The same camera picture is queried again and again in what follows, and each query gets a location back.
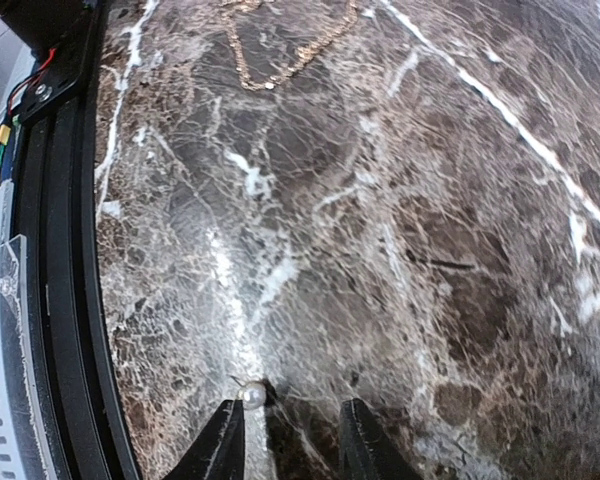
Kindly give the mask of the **white pearl earring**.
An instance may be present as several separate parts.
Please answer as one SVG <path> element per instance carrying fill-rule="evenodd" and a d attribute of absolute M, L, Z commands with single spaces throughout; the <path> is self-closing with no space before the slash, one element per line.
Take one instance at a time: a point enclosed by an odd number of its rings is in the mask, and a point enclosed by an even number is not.
<path fill-rule="evenodd" d="M 236 399 L 245 410 L 256 410 L 267 404 L 269 393 L 264 380 L 242 380 L 236 376 L 232 376 L 232 380 L 238 385 Z"/>

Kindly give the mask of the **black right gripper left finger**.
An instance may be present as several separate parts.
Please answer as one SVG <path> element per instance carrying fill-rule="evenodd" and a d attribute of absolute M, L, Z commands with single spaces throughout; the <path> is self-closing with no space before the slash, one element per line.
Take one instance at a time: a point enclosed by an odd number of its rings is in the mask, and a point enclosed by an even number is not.
<path fill-rule="evenodd" d="M 245 421 L 241 400 L 223 400 L 164 480 L 243 480 Z"/>

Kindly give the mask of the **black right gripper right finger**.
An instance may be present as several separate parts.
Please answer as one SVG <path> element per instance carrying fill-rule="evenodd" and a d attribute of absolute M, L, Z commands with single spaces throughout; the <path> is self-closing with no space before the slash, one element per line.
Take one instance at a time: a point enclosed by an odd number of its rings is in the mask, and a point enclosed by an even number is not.
<path fill-rule="evenodd" d="M 339 420 L 341 479 L 421 480 L 359 398 L 344 401 Z"/>

